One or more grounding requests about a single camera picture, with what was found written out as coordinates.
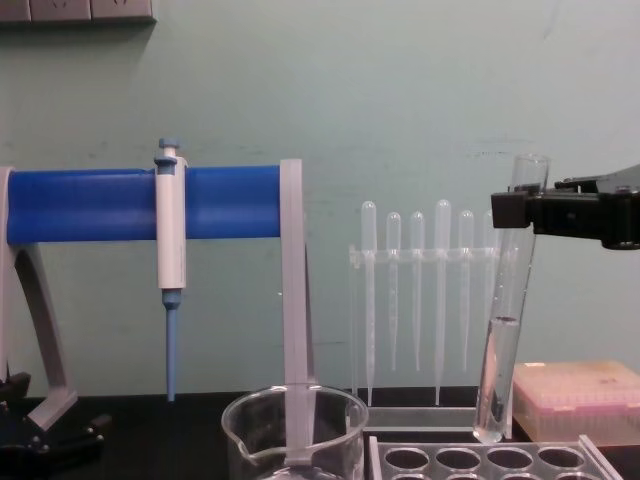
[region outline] white plastic stand leg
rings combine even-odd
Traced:
[[[313,440],[315,394],[305,385],[314,375],[301,160],[280,163],[280,239],[284,377],[285,383],[300,385],[285,395],[287,447],[302,449]],[[308,461],[302,452],[287,458],[290,464]]]
[[[10,279],[15,268],[33,319],[49,384],[47,398],[29,414],[29,418],[43,430],[48,430],[75,403],[77,393],[71,386],[64,362],[40,251],[37,245],[12,248],[7,243],[10,172],[11,168],[0,168],[0,379],[6,380],[6,325],[11,314]]]

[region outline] blue cylindrical bar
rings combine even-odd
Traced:
[[[154,170],[12,172],[8,242],[155,240]],[[188,168],[187,238],[280,235],[277,166]]]

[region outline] electrical outlet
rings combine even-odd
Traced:
[[[28,22],[30,20],[29,0],[0,0],[0,23]]]
[[[89,0],[31,0],[31,19],[34,22],[91,20],[91,7]]]
[[[151,0],[91,0],[91,13],[94,20],[153,21]]]

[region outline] green wall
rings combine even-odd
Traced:
[[[151,168],[163,135],[179,136],[194,166],[303,158],[324,383],[349,383],[347,253],[363,200],[376,201],[381,218],[423,209],[430,223],[440,198],[481,217],[515,153],[550,156],[554,179],[638,163],[640,11],[631,0],[155,3],[154,28],[0,32],[0,163]],[[43,252],[80,393],[162,391],[154,245]],[[281,381],[279,257],[275,239],[189,244],[180,391]],[[640,368],[639,267],[639,254],[540,239],[520,358]],[[15,310],[11,366],[31,371],[42,393],[22,300]],[[410,335],[400,340],[411,348]],[[477,361],[467,373],[452,366],[445,380],[476,382]]]

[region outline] pipette tip box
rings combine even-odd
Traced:
[[[514,418],[535,442],[640,443],[640,376],[618,362],[518,364],[513,392]]]

